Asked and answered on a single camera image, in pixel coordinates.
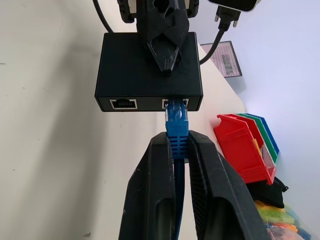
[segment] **white table surface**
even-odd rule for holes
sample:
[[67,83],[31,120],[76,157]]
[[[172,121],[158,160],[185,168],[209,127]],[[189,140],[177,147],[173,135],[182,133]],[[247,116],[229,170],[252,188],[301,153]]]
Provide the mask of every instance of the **white table surface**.
[[[116,0],[101,7],[115,32]],[[163,112],[103,113],[94,98],[104,27],[89,0],[0,1],[0,239],[118,238],[128,180]],[[204,51],[199,49],[200,57]],[[189,128],[244,105],[212,62]],[[189,174],[181,239],[196,239]]]

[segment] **blue cable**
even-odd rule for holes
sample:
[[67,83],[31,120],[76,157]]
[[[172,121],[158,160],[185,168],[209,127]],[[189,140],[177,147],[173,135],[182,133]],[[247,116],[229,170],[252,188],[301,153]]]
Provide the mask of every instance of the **blue cable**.
[[187,108],[182,100],[168,101],[165,106],[166,134],[170,140],[176,196],[174,239],[178,240],[185,198],[185,159],[188,158],[189,122]]

